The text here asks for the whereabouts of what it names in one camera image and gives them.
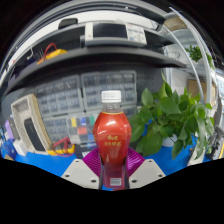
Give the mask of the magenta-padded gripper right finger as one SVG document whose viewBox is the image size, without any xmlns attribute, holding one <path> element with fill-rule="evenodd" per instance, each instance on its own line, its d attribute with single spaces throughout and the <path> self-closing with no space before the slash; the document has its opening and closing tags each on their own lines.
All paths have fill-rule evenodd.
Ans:
<svg viewBox="0 0 224 224">
<path fill-rule="evenodd" d="M 153 159 L 144 159 L 131 148 L 128 149 L 126 157 L 126 173 L 130 189 L 141 188 L 165 177 Z"/>
</svg>

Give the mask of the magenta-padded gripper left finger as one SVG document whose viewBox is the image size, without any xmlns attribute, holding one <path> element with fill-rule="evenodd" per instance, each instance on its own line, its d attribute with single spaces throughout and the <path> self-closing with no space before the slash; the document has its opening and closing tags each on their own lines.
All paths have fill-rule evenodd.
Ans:
<svg viewBox="0 0 224 224">
<path fill-rule="evenodd" d="M 62 178 L 84 188 L 101 189 L 102 165 L 98 149 L 92 150 L 83 159 L 74 159 Z"/>
</svg>

